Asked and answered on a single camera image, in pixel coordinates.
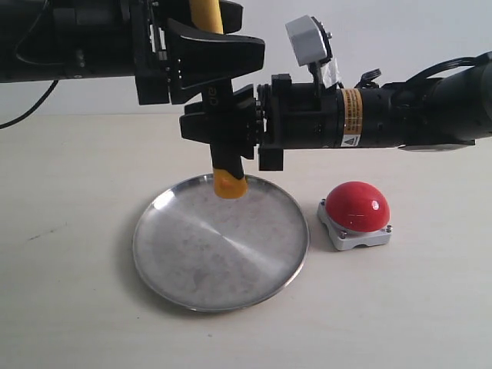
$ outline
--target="robotic arm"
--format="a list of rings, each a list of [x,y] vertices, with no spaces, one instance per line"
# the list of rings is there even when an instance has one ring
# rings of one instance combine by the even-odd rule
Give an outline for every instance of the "robotic arm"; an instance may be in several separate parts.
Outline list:
[[[141,105],[185,105],[181,135],[211,146],[223,198],[246,191],[241,158],[257,146],[260,170],[281,171],[284,150],[446,151],[492,136],[492,52],[381,87],[370,71],[344,88],[331,35],[305,16],[287,29],[312,81],[274,75],[233,91],[264,63],[262,40],[231,35],[242,12],[225,0],[0,0],[0,82],[134,76]],[[469,68],[434,77],[458,67]]]

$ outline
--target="red button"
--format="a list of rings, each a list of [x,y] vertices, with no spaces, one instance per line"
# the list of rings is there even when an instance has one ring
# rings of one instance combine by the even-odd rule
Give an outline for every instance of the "red button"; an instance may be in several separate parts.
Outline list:
[[[328,216],[342,227],[356,232],[374,232],[390,221],[390,206],[377,188],[364,182],[347,182],[336,187],[325,203]]]

